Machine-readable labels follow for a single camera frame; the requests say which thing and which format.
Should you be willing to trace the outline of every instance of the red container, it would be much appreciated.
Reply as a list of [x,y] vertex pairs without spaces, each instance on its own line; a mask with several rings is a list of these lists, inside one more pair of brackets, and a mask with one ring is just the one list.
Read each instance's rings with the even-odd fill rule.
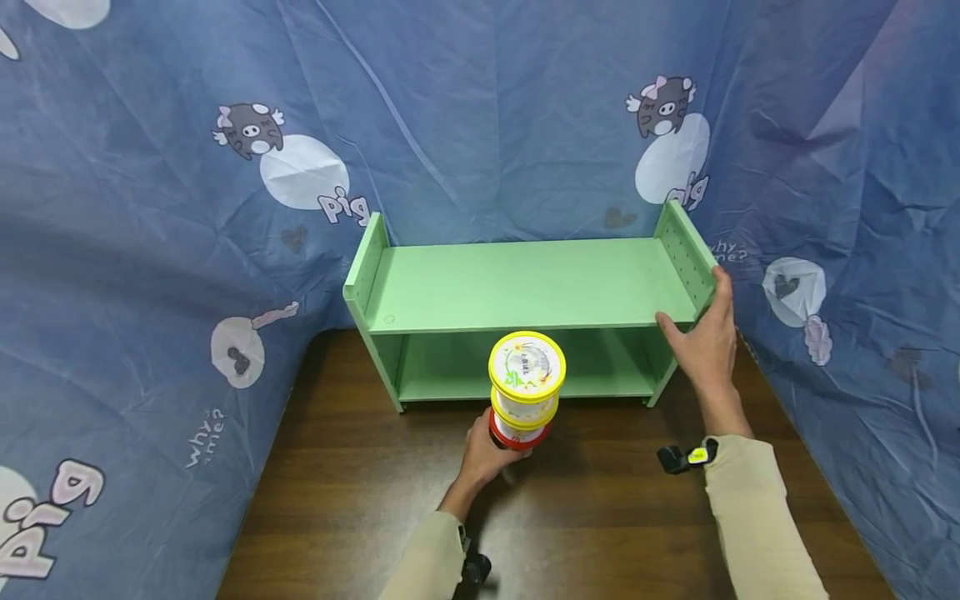
[[552,423],[547,423],[536,431],[520,431],[505,423],[496,411],[490,411],[490,432],[494,439],[499,441],[500,445],[518,452],[531,450],[540,445],[550,433],[551,426]]

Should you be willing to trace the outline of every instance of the hand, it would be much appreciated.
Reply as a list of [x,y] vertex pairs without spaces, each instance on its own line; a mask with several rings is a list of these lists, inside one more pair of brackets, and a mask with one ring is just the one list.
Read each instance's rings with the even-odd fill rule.
[[467,448],[464,450],[460,474],[450,484],[437,509],[456,516],[461,523],[467,522],[470,506],[484,486],[493,481],[506,466],[530,456],[530,452],[501,450],[493,443],[490,437],[490,410],[484,411],[483,416],[478,417],[467,432]]
[[697,392],[707,433],[752,438],[740,394],[733,386],[733,286],[722,267],[713,267],[713,277],[717,282],[713,304],[689,333],[682,333],[665,313],[657,313],[657,323]]
[[460,465],[460,478],[486,486],[506,466],[529,456],[528,453],[500,449],[490,437],[490,408],[477,417],[467,432],[467,448]]

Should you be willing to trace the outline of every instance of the brown table surface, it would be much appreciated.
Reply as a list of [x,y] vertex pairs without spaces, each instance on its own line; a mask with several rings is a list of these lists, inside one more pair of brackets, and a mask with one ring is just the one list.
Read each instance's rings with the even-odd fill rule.
[[[799,523],[833,600],[893,598],[749,353],[735,383],[756,435],[774,445]],[[355,331],[307,352],[220,598],[374,599],[417,522],[460,465],[482,402],[396,414]],[[702,473],[663,474],[657,449],[703,434],[677,374],[655,409],[569,400],[534,457],[481,495],[468,523],[493,573],[456,598],[733,598]]]

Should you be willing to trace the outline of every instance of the shelf top board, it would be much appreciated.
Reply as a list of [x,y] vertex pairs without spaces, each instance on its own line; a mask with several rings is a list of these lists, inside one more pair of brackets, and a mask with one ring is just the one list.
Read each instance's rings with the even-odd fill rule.
[[372,334],[655,325],[697,310],[657,238],[388,248]]

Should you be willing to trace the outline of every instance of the wrist strap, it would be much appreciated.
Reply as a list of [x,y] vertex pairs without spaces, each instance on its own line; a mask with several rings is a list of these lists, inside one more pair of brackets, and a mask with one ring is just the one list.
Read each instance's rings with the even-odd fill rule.
[[687,452],[681,452],[678,446],[666,445],[657,450],[657,458],[666,473],[679,475],[692,468],[702,468],[703,465],[712,463],[717,457],[719,448],[720,443],[713,438],[709,438],[704,445],[697,446]]

